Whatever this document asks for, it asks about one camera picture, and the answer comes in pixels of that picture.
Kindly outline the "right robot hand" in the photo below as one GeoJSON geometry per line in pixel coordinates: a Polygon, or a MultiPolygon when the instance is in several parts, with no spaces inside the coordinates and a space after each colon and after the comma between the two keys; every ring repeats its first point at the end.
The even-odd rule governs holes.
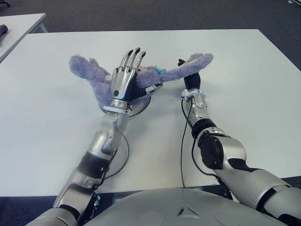
{"type": "Polygon", "coordinates": [[[184,78],[185,87],[187,90],[200,88],[199,65],[194,62],[185,62],[178,59],[177,77],[184,78]]]}

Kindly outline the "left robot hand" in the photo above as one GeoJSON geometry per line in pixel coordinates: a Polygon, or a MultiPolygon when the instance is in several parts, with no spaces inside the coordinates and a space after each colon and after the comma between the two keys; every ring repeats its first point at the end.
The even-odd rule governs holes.
{"type": "Polygon", "coordinates": [[[146,52],[135,48],[128,51],[122,58],[120,66],[113,71],[110,91],[116,100],[131,102],[132,100],[149,96],[162,87],[157,83],[152,86],[139,87],[136,82],[138,69],[146,52]]]}

